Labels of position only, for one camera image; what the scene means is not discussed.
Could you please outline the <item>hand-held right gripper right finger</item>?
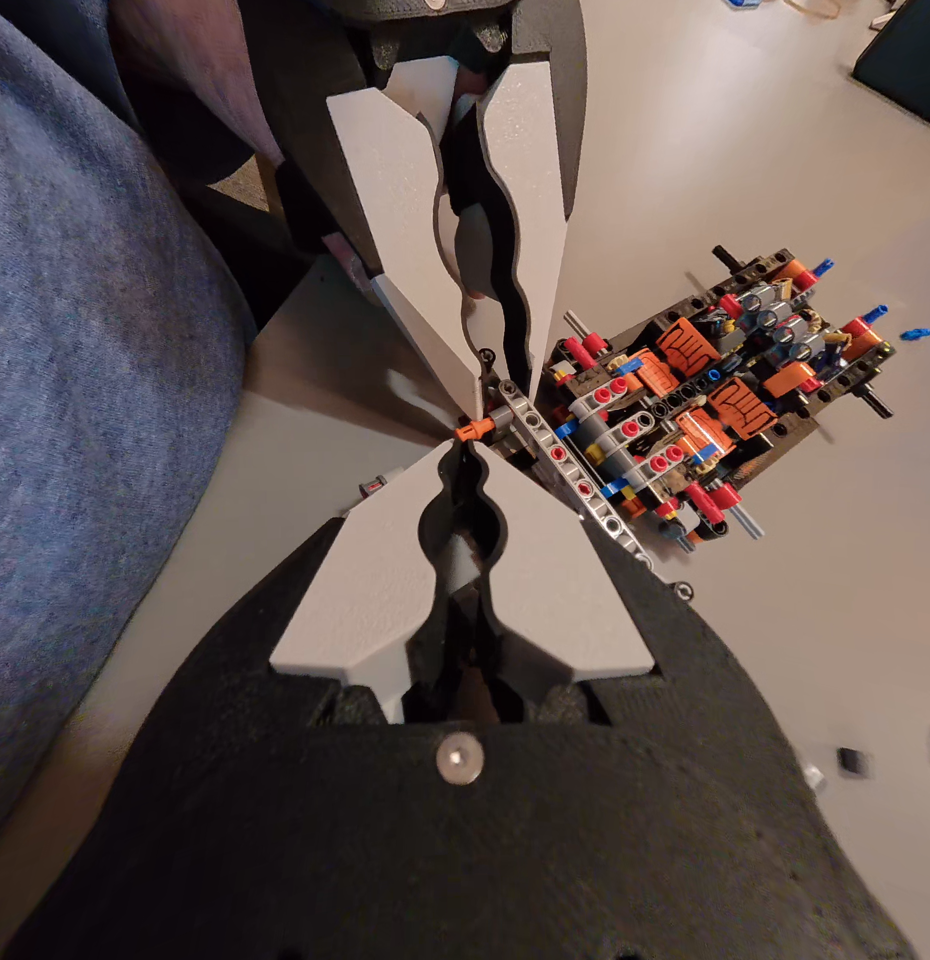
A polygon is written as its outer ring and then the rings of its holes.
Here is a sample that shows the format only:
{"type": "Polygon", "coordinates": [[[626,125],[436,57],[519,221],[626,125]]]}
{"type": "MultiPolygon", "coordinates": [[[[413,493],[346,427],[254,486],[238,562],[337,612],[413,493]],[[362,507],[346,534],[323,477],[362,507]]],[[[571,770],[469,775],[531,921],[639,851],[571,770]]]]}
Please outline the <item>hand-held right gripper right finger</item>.
{"type": "Polygon", "coordinates": [[[500,678],[539,703],[557,686],[649,674],[654,657],[578,513],[486,447],[469,452],[500,529],[483,582],[500,678]]]}

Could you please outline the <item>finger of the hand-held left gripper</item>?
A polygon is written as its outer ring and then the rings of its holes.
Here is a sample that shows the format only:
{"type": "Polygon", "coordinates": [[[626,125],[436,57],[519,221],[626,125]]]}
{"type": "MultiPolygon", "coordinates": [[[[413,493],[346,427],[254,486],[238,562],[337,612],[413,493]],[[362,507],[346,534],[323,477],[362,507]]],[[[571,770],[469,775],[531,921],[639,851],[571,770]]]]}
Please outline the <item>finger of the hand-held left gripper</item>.
{"type": "Polygon", "coordinates": [[[501,260],[511,378],[536,394],[567,238],[550,64],[511,63],[479,101],[486,168],[505,201],[512,240],[501,260]]]}
{"type": "Polygon", "coordinates": [[[444,132],[458,63],[398,63],[384,89],[327,98],[378,267],[372,286],[435,378],[470,420],[482,416],[482,367],[463,322],[465,294],[438,234],[444,132]]]}

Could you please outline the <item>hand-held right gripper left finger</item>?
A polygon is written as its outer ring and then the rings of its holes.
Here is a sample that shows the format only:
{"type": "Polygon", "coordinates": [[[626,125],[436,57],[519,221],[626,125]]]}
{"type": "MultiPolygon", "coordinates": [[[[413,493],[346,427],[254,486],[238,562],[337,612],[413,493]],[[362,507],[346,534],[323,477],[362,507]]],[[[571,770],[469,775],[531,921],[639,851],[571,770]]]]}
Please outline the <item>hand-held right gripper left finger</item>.
{"type": "Polygon", "coordinates": [[[444,490],[448,440],[344,517],[270,657],[281,674],[370,689],[386,721],[403,722],[413,684],[407,644],[435,599],[436,571],[419,537],[425,508],[444,490]]]}

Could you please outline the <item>multicoloured lego model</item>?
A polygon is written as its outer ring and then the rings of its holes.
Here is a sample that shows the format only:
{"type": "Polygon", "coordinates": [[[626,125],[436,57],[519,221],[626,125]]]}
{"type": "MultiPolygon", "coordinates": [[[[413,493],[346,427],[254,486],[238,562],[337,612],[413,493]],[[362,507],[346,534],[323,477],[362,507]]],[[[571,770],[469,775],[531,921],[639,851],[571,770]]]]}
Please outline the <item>multicoloured lego model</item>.
{"type": "Polygon", "coordinates": [[[847,396],[893,416],[872,385],[897,352],[874,329],[886,305],[834,327],[809,303],[830,259],[807,270],[785,249],[747,264],[713,253],[736,271],[638,333],[604,339],[567,311],[573,334],[544,369],[543,398],[561,400],[553,411],[480,352],[482,418],[506,405],[514,419],[469,442],[515,442],[506,460],[541,466],[538,483],[649,566],[634,519],[658,517],[659,537],[688,553],[727,534],[727,516],[758,540],[740,489],[817,429],[817,414],[847,396]]]}

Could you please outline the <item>person's left forearm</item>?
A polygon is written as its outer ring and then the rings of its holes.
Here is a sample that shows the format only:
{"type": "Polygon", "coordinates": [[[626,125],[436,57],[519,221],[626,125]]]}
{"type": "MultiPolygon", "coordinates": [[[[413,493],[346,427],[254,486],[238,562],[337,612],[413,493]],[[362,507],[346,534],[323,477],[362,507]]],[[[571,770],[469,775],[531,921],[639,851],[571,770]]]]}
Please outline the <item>person's left forearm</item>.
{"type": "Polygon", "coordinates": [[[284,161],[266,121],[235,1],[110,2],[112,24],[135,54],[195,94],[273,167],[284,161]]]}

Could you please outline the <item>person's left hand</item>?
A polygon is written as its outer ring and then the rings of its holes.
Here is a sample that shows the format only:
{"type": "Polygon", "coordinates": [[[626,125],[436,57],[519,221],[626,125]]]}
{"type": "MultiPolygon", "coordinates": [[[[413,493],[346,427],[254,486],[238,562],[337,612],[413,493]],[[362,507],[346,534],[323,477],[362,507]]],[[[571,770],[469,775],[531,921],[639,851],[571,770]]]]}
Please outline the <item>person's left hand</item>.
{"type": "MultiPolygon", "coordinates": [[[[493,295],[491,282],[493,232],[490,216],[475,196],[473,181],[483,164],[473,156],[477,135],[473,114],[479,101],[491,90],[488,69],[477,70],[458,63],[455,88],[447,125],[438,140],[444,177],[438,208],[438,234],[448,269],[460,282],[464,293],[481,300],[493,295]]],[[[328,140],[324,160],[325,180],[315,187],[317,205],[327,220],[315,225],[318,248],[330,253],[360,290],[374,293],[369,267],[378,267],[375,245],[359,204],[349,169],[344,159],[327,98],[370,88],[333,89],[317,100],[326,118],[323,135],[328,140]]]]}

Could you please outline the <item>person's blue sweater torso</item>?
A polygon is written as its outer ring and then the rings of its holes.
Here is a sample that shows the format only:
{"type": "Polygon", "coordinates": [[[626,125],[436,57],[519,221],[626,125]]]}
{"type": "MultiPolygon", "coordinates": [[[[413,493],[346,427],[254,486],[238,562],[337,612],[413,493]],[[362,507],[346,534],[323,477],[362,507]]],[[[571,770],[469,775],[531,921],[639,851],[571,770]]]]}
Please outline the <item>person's blue sweater torso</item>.
{"type": "Polygon", "coordinates": [[[108,20],[0,2],[0,826],[191,518],[255,336],[108,20]]]}

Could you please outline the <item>flat black box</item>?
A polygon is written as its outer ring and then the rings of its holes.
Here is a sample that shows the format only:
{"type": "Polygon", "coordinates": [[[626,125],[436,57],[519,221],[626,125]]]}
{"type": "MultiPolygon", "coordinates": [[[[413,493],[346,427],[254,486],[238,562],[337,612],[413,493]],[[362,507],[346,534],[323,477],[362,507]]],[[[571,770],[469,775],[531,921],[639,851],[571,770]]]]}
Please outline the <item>flat black box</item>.
{"type": "Polygon", "coordinates": [[[930,124],[930,1],[906,1],[864,50],[852,77],[930,124]]]}

